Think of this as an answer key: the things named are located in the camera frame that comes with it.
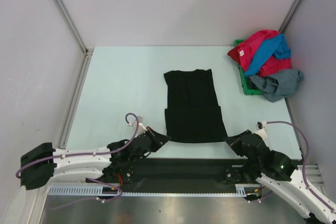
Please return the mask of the black t shirt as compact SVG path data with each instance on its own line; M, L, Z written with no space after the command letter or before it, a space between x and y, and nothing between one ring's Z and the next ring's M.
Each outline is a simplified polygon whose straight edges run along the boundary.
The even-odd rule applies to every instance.
M165 124L177 143L217 143L228 137L211 69L174 70L164 74L167 85Z

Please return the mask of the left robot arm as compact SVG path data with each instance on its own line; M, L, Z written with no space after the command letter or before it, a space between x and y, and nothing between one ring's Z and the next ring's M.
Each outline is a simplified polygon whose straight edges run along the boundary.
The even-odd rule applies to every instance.
M69 151L42 143L20 158L16 178L26 190L41 188L56 181L110 182L128 173L140 159L157 152L170 136L146 127L130 140L113 142L90 151Z

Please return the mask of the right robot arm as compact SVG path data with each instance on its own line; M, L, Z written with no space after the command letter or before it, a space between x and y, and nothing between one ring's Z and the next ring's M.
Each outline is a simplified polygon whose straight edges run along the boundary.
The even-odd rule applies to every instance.
M335 223L335 203L308 181L304 168L299 168L285 154L266 145L265 129L225 138L228 146L247 160L241 168L227 171L230 180L263 184L290 204L303 218L319 223Z

